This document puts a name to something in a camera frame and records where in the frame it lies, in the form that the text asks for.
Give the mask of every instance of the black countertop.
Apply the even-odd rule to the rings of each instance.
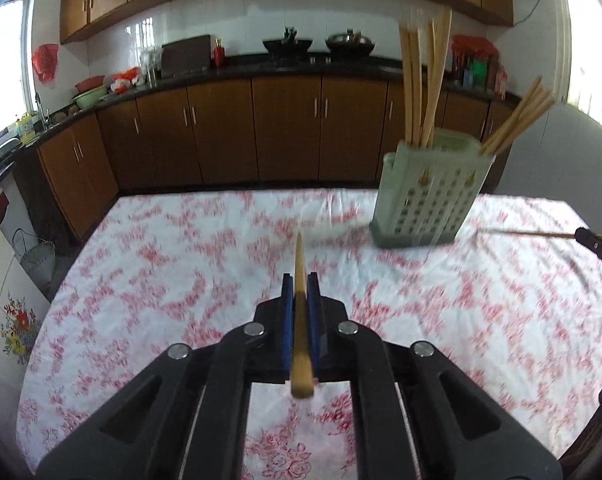
[[[25,150],[38,148],[41,144],[58,133],[61,133],[71,124],[95,111],[103,110],[104,108],[130,101],[144,95],[174,88],[182,88],[212,81],[276,75],[330,75],[385,81],[403,80],[401,60],[385,57],[370,56],[362,60],[331,61],[329,54],[326,52],[309,53],[308,60],[292,62],[276,62],[271,60],[268,54],[249,54],[245,56],[228,57],[227,65],[222,68],[211,68],[209,70],[196,71],[167,79],[159,79],[156,85],[152,87],[140,86],[130,89],[123,94],[110,94],[102,101],[98,102],[94,107],[89,108],[88,110],[80,110],[59,124],[55,124],[51,128],[40,132],[39,137],[27,146],[20,146],[6,155],[6,158],[0,161],[1,171],[12,166],[14,161],[18,160],[18,155],[20,153],[23,153]],[[475,99],[482,99],[485,101],[498,100],[493,93],[479,91],[477,89],[465,89],[449,80],[444,80],[442,90],[460,92]],[[514,94],[508,93],[505,101],[514,107],[518,104],[520,98]]]

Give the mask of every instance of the plastic bag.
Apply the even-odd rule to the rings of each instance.
[[[55,78],[58,51],[59,45],[45,43],[32,54],[32,69],[41,83],[47,83]]]

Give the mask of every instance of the metal bolt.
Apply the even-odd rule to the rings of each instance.
[[[352,335],[359,331],[359,326],[354,321],[341,321],[338,328],[339,332],[345,335]]]
[[[265,332],[265,327],[261,323],[252,322],[243,327],[243,332],[251,336],[257,336]]]
[[[419,357],[430,357],[434,355],[434,347],[427,341],[418,341],[414,344],[414,353]]]
[[[184,359],[190,353],[190,347],[185,343],[175,343],[168,349],[168,357],[172,359]]]

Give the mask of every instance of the floral tablecloth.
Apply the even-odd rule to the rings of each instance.
[[[376,192],[216,192],[121,198],[44,320],[17,420],[31,468],[168,345],[214,343],[293,272],[296,232],[321,292],[388,341],[427,339],[553,453],[602,386],[602,264],[572,240],[479,227],[574,231],[561,202],[481,196],[454,244],[382,251]],[[345,384],[296,401],[253,388],[243,478],[355,478]]]

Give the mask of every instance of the wire basket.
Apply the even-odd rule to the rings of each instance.
[[[22,236],[25,251],[24,254],[21,254],[14,246],[14,239],[17,234],[21,234]],[[26,250],[26,236],[35,238],[38,244],[33,248]],[[18,228],[12,235],[12,248],[14,249],[15,254],[21,257],[19,263],[24,268],[25,273],[28,274],[28,277],[30,277],[39,290],[43,290],[43,288],[51,282],[55,270],[55,245],[52,242]]]
[[[479,155],[474,137],[436,128],[432,150],[399,144],[383,157],[383,172],[370,222],[377,247],[445,244],[456,233],[481,190],[494,155]]]

